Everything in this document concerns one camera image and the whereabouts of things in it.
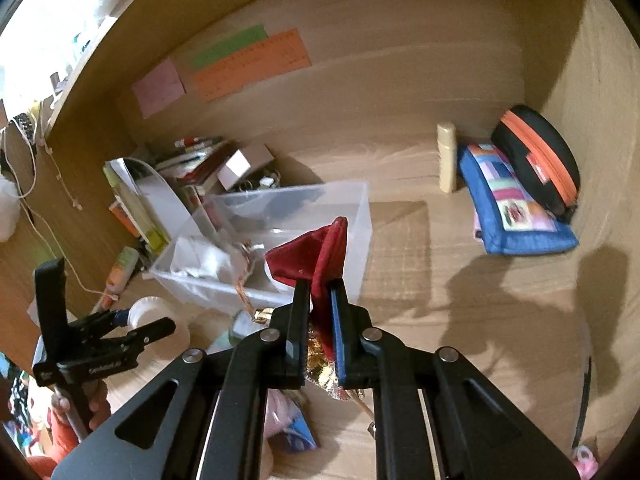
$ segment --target black case with orange zipper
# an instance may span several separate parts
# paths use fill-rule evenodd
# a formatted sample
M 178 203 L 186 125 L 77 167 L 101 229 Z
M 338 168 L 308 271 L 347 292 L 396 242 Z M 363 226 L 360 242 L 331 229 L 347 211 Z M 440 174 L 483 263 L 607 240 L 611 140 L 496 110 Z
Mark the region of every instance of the black case with orange zipper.
M 569 223 L 577 207 L 580 172 L 549 121 L 527 105 L 516 105 L 502 116 L 491 142 L 509 159 L 533 200 Z

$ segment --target red velvet cloth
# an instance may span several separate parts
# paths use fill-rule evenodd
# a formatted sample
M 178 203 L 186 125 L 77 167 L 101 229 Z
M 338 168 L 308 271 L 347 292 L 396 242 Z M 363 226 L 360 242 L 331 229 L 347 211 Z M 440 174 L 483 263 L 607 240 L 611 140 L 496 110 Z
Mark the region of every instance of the red velvet cloth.
M 311 282 L 314 309 L 310 318 L 327 358 L 334 360 L 334 324 L 326 284 L 342 277 L 347 251 L 347 219 L 339 216 L 331 225 L 299 236 L 267 252 L 265 258 L 274 279 L 295 286 Z
M 58 463 L 78 446 L 78 438 L 71 427 L 60 422 L 55 413 L 49 412 L 53 448 L 50 456 L 30 456 L 27 462 L 43 480 L 49 480 Z

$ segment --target gold foil wrapper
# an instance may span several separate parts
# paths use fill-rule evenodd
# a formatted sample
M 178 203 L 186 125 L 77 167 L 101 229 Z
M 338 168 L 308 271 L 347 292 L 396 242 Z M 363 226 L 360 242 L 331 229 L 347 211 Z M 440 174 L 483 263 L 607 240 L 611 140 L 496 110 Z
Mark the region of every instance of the gold foil wrapper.
M 338 384 L 335 364 L 324 354 L 316 327 L 311 323 L 309 323 L 306 352 L 306 380 L 320 386 L 333 399 L 351 400 L 347 391 Z M 360 399 L 364 398 L 363 390 L 354 390 L 354 392 Z

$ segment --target metal screw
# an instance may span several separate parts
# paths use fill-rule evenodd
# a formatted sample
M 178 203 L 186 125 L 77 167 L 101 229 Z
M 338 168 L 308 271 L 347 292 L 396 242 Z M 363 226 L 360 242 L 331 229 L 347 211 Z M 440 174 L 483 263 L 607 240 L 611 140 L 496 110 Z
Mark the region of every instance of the metal screw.
M 366 328 L 362 332 L 362 337 L 367 341 L 380 341 L 382 339 L 382 330 L 374 326 Z
M 441 348 L 438 353 L 440 354 L 440 358 L 446 363 L 455 363 L 458 360 L 458 357 L 460 357 L 458 351 L 450 346 Z
M 260 332 L 260 339 L 265 343 L 273 343 L 280 338 L 280 330 L 276 328 L 265 328 Z
M 203 355 L 204 355 L 204 352 L 199 348 L 189 348 L 188 350 L 184 351 L 184 353 L 182 354 L 182 360 L 185 363 L 192 365 L 194 363 L 199 362 L 202 359 Z

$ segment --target colorful fabric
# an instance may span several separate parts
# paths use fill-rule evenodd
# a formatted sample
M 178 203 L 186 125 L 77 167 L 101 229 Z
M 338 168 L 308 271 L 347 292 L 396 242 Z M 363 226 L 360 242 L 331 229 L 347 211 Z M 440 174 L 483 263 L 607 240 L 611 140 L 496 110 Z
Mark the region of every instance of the colorful fabric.
M 472 144 L 458 153 L 478 216 L 474 236 L 482 240 L 488 253 L 561 253 L 578 245 L 571 228 L 532 199 L 494 145 Z
M 557 231 L 554 220 L 532 199 L 515 176 L 504 154 L 492 144 L 470 145 L 507 231 Z

